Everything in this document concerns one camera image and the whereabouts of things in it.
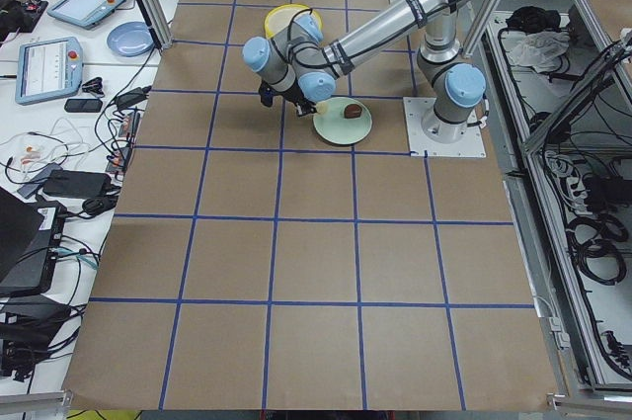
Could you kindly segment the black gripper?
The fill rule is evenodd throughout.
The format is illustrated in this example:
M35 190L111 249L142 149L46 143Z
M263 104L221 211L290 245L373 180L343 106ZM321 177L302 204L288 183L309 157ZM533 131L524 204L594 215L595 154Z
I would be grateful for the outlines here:
M305 97L299 97L294 103L296 114L305 117L318 113L317 104Z

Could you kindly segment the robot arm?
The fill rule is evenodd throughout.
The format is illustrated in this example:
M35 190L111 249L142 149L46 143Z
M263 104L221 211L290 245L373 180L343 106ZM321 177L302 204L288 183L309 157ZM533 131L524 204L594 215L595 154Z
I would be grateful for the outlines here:
M459 53L455 19L464 0L394 0L367 23L323 44L323 34L307 10L295 13L271 38L253 37L242 58L261 78L259 95L269 107L276 96L294 104L299 116L314 114L332 97L337 79L349 75L385 48L415 30L425 33L419 66L452 116L463 101L446 89L445 67Z

